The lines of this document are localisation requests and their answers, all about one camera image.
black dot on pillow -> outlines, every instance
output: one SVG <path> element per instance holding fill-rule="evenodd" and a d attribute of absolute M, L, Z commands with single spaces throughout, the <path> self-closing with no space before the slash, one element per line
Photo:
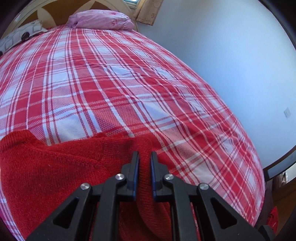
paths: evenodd
<path fill-rule="evenodd" d="M 26 41 L 30 38 L 30 34 L 28 32 L 23 33 L 22 35 L 22 41 Z"/>

red and white plaid blanket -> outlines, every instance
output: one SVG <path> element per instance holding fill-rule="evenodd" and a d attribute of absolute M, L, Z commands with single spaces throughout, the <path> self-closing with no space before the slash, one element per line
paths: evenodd
<path fill-rule="evenodd" d="M 171 173 L 209 183 L 255 224 L 265 187 L 252 142 L 217 93 L 152 40 L 59 26 L 7 52 L 0 73 L 1 138 L 28 129 L 53 145 L 98 132 L 152 132 L 157 153 L 174 164 Z M 0 208 L 23 240 L 1 189 Z"/>

wooden floor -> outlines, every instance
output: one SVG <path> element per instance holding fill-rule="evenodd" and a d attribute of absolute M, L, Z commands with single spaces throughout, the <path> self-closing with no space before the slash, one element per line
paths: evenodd
<path fill-rule="evenodd" d="M 272 197 L 279 212 L 279 232 L 296 206 L 296 178 L 273 191 Z"/>

white patterned pillow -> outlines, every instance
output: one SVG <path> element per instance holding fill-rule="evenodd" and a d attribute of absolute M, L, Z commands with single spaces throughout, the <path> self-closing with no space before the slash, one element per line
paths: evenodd
<path fill-rule="evenodd" d="M 0 56 L 10 50 L 15 45 L 28 40 L 30 37 L 38 34 L 45 33 L 47 30 L 42 27 L 40 20 L 27 23 L 24 26 L 17 28 L 8 34 L 5 38 L 0 40 Z"/>

pink pillow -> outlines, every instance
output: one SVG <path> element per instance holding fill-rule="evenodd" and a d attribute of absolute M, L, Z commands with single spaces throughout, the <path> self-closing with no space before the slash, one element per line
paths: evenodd
<path fill-rule="evenodd" d="M 111 10 L 91 9 L 71 15 L 67 22 L 72 28 L 128 30 L 134 27 L 130 18 Z"/>

